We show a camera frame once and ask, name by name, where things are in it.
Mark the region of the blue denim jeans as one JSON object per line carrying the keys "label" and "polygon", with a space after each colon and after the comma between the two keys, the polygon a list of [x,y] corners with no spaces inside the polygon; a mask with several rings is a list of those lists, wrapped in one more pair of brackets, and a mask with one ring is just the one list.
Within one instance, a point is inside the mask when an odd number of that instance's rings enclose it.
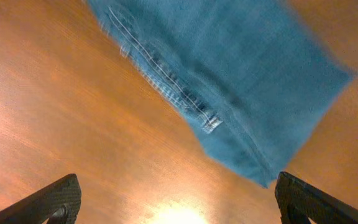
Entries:
{"label": "blue denim jeans", "polygon": [[92,0],[205,153],[268,187],[351,81],[284,1]]}

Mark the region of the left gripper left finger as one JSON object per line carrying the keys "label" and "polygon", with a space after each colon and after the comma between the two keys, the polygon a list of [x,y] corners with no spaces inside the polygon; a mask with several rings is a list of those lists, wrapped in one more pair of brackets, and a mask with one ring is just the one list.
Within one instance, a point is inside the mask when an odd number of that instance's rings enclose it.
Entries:
{"label": "left gripper left finger", "polygon": [[74,224],[81,207],[81,189],[76,174],[52,184],[0,211],[0,223]]}

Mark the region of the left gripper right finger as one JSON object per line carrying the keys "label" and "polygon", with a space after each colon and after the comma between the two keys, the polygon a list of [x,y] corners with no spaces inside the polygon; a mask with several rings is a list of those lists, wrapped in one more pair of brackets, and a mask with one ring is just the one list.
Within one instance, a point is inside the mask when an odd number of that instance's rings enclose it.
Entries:
{"label": "left gripper right finger", "polygon": [[288,172],[279,173],[275,198],[282,224],[358,224],[358,209]]}

